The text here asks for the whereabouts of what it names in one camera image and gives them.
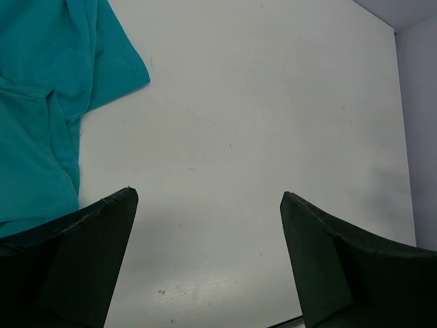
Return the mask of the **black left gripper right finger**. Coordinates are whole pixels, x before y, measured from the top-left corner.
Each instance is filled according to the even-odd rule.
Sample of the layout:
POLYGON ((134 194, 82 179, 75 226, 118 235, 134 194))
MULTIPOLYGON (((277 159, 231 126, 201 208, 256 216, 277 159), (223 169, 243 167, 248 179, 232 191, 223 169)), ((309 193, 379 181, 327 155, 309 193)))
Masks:
POLYGON ((436 252, 391 241, 286 192, 283 232, 306 327, 435 327, 436 252))

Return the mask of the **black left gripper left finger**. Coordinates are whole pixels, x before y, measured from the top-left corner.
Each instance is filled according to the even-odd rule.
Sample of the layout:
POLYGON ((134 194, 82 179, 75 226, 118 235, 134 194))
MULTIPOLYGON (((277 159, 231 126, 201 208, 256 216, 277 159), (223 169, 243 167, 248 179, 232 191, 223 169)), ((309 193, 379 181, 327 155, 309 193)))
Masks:
POLYGON ((2 327, 103 327, 139 196, 98 202, 1 239, 2 327))

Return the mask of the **teal t shirt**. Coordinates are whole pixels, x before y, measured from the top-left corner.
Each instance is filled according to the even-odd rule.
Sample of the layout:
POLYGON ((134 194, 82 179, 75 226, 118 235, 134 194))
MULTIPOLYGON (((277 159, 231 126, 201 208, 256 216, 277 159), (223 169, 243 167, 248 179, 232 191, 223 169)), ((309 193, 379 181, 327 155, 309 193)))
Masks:
POLYGON ((79 208, 81 118, 150 82, 108 1, 1 2, 1 235, 79 208))

